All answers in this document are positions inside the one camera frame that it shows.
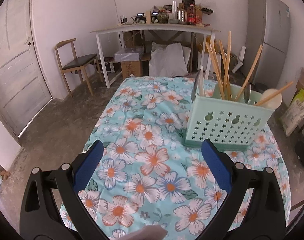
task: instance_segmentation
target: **wooden chair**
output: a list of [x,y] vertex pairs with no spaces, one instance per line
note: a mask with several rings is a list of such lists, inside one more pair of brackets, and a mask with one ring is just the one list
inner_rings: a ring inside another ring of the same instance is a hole
[[[65,85],[68,89],[68,92],[69,92],[70,96],[72,97],[71,90],[69,88],[68,82],[67,82],[64,74],[66,72],[75,71],[75,73],[79,74],[81,84],[82,84],[83,83],[83,77],[82,77],[82,74],[81,74],[81,70],[82,70],[83,74],[85,76],[86,83],[88,84],[88,88],[90,90],[90,93],[93,96],[93,91],[92,91],[92,88],[91,88],[91,85],[90,85],[90,82],[89,82],[88,75],[86,74],[85,66],[88,65],[90,62],[94,61],[96,66],[97,66],[101,82],[103,82],[103,78],[102,78],[102,74],[101,74],[100,66],[99,66],[98,54],[89,54],[89,55],[85,55],[85,56],[82,56],[82,57],[76,57],[76,52],[75,52],[74,43],[73,43],[74,41],[76,41],[76,38],[71,39],[71,40],[67,40],[67,41],[61,41],[58,44],[56,44],[55,47],[54,47],[61,75],[62,75],[64,83],[65,83]],[[58,53],[58,48],[61,48],[62,46],[66,45],[68,43],[71,43],[71,48],[72,48],[72,53],[73,53],[74,60],[72,60],[70,63],[66,64],[64,67],[62,67],[60,57],[59,57],[59,53]]]

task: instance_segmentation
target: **gourd-shaped cutout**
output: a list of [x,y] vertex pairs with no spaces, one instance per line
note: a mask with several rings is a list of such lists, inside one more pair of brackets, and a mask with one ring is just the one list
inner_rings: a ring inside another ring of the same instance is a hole
[[240,121],[240,116],[239,115],[237,115],[233,120],[232,120],[232,124],[236,124],[236,123],[238,123],[239,121]]
[[260,121],[261,121],[261,118],[259,118],[259,119],[254,123],[253,126],[258,126],[258,125],[260,124]]
[[205,120],[207,121],[211,121],[213,119],[213,112],[209,112],[205,117]]

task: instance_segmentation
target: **white door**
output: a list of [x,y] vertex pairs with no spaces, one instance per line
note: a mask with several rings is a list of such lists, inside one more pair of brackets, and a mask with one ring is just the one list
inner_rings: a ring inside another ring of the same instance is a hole
[[4,0],[0,7],[0,112],[18,136],[50,100],[33,47],[30,0]]

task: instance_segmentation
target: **utensil holder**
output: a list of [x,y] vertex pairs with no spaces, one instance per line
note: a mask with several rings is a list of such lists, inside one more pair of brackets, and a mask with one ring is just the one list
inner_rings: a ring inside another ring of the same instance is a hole
[[[232,98],[240,89],[240,86],[231,85]],[[211,98],[196,94],[183,145],[200,148],[202,142],[209,138],[221,151],[246,150],[274,112],[254,106],[261,96],[261,93],[252,91],[248,104],[244,102],[244,93],[238,102],[222,100],[218,85]]]

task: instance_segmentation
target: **table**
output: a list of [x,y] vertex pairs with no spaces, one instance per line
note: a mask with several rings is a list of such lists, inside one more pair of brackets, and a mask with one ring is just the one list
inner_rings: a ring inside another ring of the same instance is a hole
[[[84,152],[95,140],[105,148],[79,197],[111,239],[160,224],[169,232],[165,239],[193,240],[222,204],[226,192],[215,182],[201,150],[182,145],[193,82],[191,78],[125,79],[85,144]],[[215,82],[204,81],[207,96],[214,86]],[[289,176],[270,128],[266,125],[246,152],[227,153],[250,169],[273,168],[288,222]],[[248,189],[231,229],[241,224],[251,194]],[[60,214],[65,225],[75,229],[64,206]]]
[[[100,35],[101,34],[119,32],[120,39],[121,39],[121,45],[124,48],[123,32],[135,31],[135,30],[143,30],[143,31],[144,30],[150,30],[150,31],[153,31],[153,30],[168,30],[168,31],[191,32],[191,33],[203,34],[204,35],[204,40],[203,40],[203,51],[202,51],[202,56],[201,56],[201,64],[203,63],[203,59],[204,59],[206,36],[210,35],[211,36],[211,42],[214,43],[215,33],[218,32],[217,30],[214,30],[214,29],[208,28],[208,27],[199,27],[199,26],[181,25],[181,24],[159,24],[159,23],[158,24],[118,25],[118,26],[114,26],[114,27],[111,27],[111,28],[96,30],[96,31],[92,31],[90,33],[95,33],[96,34],[96,41],[97,41],[97,44],[98,44],[100,61],[104,62],[102,44],[100,42]],[[210,66],[211,66],[211,59],[209,57],[208,61],[207,61],[206,68],[205,68],[205,79],[207,79],[208,76],[209,76]],[[111,84],[119,77],[119,75],[121,75],[121,72],[118,73],[111,81],[109,81],[108,73],[107,73],[105,64],[102,64],[102,70],[103,70],[103,75],[104,75],[104,79],[105,79],[105,84],[106,84],[107,88],[110,88]]]

